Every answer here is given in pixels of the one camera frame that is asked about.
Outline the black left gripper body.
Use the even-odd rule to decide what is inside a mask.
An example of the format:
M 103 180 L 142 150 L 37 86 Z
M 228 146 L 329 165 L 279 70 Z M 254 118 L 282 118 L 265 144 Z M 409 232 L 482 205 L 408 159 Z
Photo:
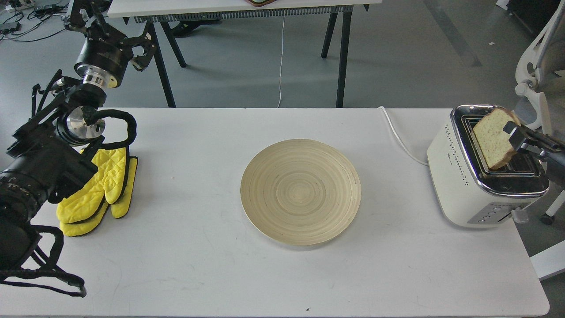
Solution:
M 109 88 L 119 87 L 133 58 L 132 48 L 121 47 L 125 38 L 125 34 L 113 26 L 106 26 L 103 30 L 98 23 L 91 24 L 74 66 L 76 73 L 84 78 L 90 68 L 98 68 L 109 74 Z

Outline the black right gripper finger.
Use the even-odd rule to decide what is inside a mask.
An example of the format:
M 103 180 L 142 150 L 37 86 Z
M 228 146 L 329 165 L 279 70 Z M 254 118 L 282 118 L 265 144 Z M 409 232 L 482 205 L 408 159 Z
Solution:
M 510 135 L 509 142 L 515 151 L 531 153 L 540 160 L 564 160 L 563 142 L 542 132 L 534 131 L 524 125 L 508 121 L 503 131 Z

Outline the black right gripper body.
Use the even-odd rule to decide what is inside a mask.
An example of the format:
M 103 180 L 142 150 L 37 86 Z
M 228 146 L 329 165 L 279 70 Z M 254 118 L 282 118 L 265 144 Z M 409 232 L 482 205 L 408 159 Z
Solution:
M 565 190 L 565 153 L 547 151 L 546 163 L 548 179 Z

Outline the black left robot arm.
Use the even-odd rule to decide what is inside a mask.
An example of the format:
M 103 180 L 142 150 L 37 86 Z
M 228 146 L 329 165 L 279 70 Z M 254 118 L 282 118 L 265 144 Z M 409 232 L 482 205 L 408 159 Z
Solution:
M 137 135 L 135 118 L 102 107 L 105 91 L 121 85 L 127 65 L 149 66 L 158 49 L 153 24 L 128 38 L 108 24 L 98 0 L 71 0 L 66 30 L 84 35 L 77 62 L 79 78 L 58 70 L 44 89 L 32 89 L 32 115 L 13 134 L 8 148 L 12 163 L 1 172 L 1 283 L 32 287 L 30 280 L 54 277 L 76 292 L 48 286 L 73 297 L 85 297 L 84 280 L 57 262 L 64 239 L 54 226 L 32 225 L 44 203 L 60 203 L 79 191 L 97 173 L 92 162 L 100 149 L 124 148 Z

